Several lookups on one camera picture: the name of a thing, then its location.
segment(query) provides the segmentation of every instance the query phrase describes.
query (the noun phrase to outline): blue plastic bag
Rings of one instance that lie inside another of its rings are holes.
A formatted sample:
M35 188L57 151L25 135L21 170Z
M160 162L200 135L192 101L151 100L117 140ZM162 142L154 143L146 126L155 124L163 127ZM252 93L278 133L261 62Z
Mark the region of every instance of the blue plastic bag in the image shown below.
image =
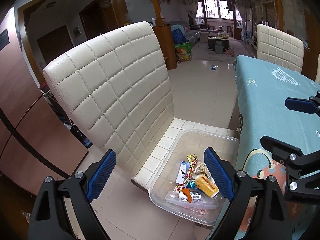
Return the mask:
M181 44L187 41L187 39L183 36L183 33L179 28L172 31L172 38L174 44Z

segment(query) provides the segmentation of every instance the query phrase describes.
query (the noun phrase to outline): metal screw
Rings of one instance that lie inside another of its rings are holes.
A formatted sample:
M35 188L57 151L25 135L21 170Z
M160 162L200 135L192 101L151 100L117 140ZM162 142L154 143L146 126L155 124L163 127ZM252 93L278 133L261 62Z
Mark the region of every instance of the metal screw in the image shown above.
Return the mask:
M83 177L83 172L77 172L75 174L76 179L81 179Z
M243 177L245 177L245 172L244 172L244 171L238 171L238 172L237 172L237 175L238 175L240 178L243 178Z
M294 191L296 190L298 187L298 184L294 181L294 182L291 182L290 185L289 185L289 189Z
M290 160L294 161L297 156L294 153L291 153L289 157L290 157Z
M48 183L52 180L52 177L48 176L44 179L44 182Z
M276 181L276 177L275 177L275 176L269 176L269 179L270 179L272 182L275 182L275 181Z

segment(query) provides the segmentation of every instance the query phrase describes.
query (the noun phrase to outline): quilted leather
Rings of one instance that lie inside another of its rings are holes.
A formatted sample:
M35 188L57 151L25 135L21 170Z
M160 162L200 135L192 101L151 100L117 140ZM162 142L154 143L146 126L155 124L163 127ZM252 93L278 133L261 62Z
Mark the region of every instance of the quilted leather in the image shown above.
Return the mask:
M316 82L320 84L320 54L318 56L318 69L317 69Z
M280 30L258 24L257 58L301 73L303 42Z
M173 120L159 42L147 22L86 41L44 68L53 95L100 150L138 173Z

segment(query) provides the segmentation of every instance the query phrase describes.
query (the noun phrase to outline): trash can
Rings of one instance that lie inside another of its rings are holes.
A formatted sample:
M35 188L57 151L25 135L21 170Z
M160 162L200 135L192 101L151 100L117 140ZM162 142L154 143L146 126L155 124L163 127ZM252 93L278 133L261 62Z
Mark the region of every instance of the trash can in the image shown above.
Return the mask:
M196 129L185 130L178 135L164 163L151 182L149 197L156 206L170 213L195 223L212 226L215 224L224 203L228 202L220 192L213 197L208 197L200 190L190 189L190 193L191 191L197 192L197 198L200 200L189 203L181 198L183 196L180 196L180 192L176 191L178 185L176 181L181 173L183 162L190 163L190 155L196 155L196 166L202 165L204 150L208 147L215 149L221 159L235 165L239 148L238 139ZM196 169L191 174L191 182L196 175Z
M215 50L217 54L223 54L223 44L222 41L216 41L215 45Z

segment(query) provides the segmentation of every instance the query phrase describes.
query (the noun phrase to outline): transparent plastic box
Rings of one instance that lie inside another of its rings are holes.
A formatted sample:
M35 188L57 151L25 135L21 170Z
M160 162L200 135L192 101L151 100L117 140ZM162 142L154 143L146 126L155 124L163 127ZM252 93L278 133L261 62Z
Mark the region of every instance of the transparent plastic box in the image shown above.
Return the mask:
M208 147L212 147L221 159L230 161L233 166L236 165L238 139L196 129L182 131L153 179L149 197L156 206L170 213L196 223L213 226L225 201L228 201L220 193L204 205L181 201L177 203L179 200L169 198L169 192L174 191L177 185L175 181L181 162L188 162L187 155L190 154L196 154L198 162L203 162L204 150Z

